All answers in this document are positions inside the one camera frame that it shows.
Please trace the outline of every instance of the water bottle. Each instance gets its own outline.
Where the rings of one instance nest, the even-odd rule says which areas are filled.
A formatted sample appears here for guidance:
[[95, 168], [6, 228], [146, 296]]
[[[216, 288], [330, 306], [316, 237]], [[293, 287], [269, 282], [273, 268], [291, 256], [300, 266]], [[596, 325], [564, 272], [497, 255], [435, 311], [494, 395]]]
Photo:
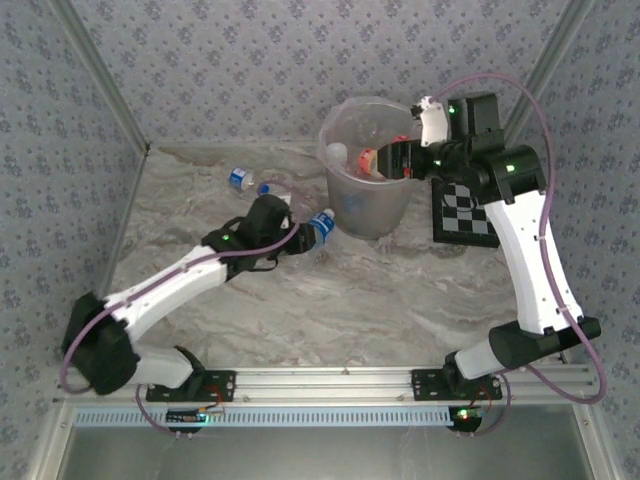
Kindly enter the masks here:
[[295, 270], [309, 270], [315, 263], [319, 263], [321, 259], [327, 255], [327, 240], [336, 225], [333, 216], [333, 210], [327, 208], [320, 213], [316, 213], [311, 220], [307, 222], [307, 226], [311, 227], [313, 231], [314, 243], [306, 253], [296, 256]]
[[333, 220], [333, 217], [333, 210], [326, 208], [324, 211], [316, 213], [313, 218], [309, 220], [309, 225], [313, 227], [313, 232], [316, 237], [316, 243], [312, 250], [321, 249], [326, 245], [329, 234], [336, 226], [336, 222]]
[[[245, 192], [255, 187], [256, 179], [254, 178], [254, 174], [251, 170], [236, 167], [231, 170], [231, 175], [229, 175], [229, 185], [235, 188], [238, 192]], [[259, 193], [269, 193], [269, 186], [264, 185]]]

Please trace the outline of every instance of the clear plastic bucket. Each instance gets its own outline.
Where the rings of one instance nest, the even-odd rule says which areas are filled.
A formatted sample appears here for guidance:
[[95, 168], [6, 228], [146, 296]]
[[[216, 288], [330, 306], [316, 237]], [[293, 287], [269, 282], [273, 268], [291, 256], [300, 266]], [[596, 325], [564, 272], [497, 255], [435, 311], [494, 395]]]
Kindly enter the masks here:
[[[358, 169], [365, 148], [381, 148], [398, 135], [418, 138], [409, 108], [380, 97], [356, 97], [333, 107], [320, 130], [318, 158], [326, 167], [329, 203], [345, 233], [378, 239], [400, 223], [417, 180], [375, 180]], [[347, 158], [336, 161], [327, 147], [342, 143]]]

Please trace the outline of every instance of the patterned wallpaper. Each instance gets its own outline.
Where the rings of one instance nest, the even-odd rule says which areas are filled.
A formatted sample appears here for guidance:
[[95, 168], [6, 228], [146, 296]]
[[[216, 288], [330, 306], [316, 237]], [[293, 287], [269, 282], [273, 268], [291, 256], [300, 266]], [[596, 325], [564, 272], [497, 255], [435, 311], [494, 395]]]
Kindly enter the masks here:
[[[544, 95], [559, 154], [553, 228], [576, 297], [602, 321], [602, 407], [640, 478], [640, 4], [601, 1]], [[543, 152], [537, 125], [523, 142]]]
[[139, 159], [46, 2], [0, 2], [0, 479], [21, 478], [72, 301], [102, 280]]
[[[315, 138], [358, 94], [524, 79], [565, 0], [75, 0], [147, 140]], [[502, 116], [516, 99], [507, 90]]]

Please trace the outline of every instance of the black and white checkerboard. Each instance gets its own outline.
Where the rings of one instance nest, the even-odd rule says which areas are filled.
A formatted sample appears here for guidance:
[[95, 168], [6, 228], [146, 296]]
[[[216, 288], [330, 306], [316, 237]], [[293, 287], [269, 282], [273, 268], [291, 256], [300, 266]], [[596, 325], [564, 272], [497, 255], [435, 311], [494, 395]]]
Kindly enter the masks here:
[[484, 207], [476, 203], [467, 187], [440, 179], [433, 179], [431, 187], [435, 242], [493, 248], [500, 245]]

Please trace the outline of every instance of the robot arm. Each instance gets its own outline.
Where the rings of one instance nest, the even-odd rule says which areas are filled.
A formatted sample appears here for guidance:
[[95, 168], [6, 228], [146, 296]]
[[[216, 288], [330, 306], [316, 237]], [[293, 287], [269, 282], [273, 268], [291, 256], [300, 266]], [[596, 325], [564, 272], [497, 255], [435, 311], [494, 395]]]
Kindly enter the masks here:
[[[422, 122], [422, 138], [395, 142], [377, 152], [386, 178], [442, 178], [463, 184], [484, 205], [504, 250], [513, 279], [517, 320], [492, 329], [486, 340], [450, 354], [445, 376], [452, 389], [468, 380], [518, 368], [579, 343], [547, 280], [538, 244], [538, 222], [546, 180], [535, 151], [507, 149], [495, 95], [478, 93], [449, 100], [446, 112], [425, 97], [412, 109]], [[446, 128], [450, 127], [447, 140]], [[551, 271], [574, 318], [588, 338], [600, 335], [595, 318], [585, 317], [567, 283], [551, 228], [545, 240]]]
[[[150, 347], [138, 340], [161, 318], [196, 295], [241, 272], [262, 270], [256, 268], [258, 261], [277, 265], [281, 254], [310, 250], [316, 244], [315, 224], [300, 224], [293, 232], [290, 217], [284, 200], [262, 195], [246, 217], [213, 230], [200, 245], [151, 278], [103, 300], [93, 293], [84, 295], [73, 307], [63, 351], [66, 354], [83, 329], [102, 315], [104, 318], [86, 334], [71, 358], [96, 393], [107, 395], [128, 383], [197, 391], [204, 368], [193, 355], [180, 347]], [[280, 247], [268, 248], [280, 242]]]

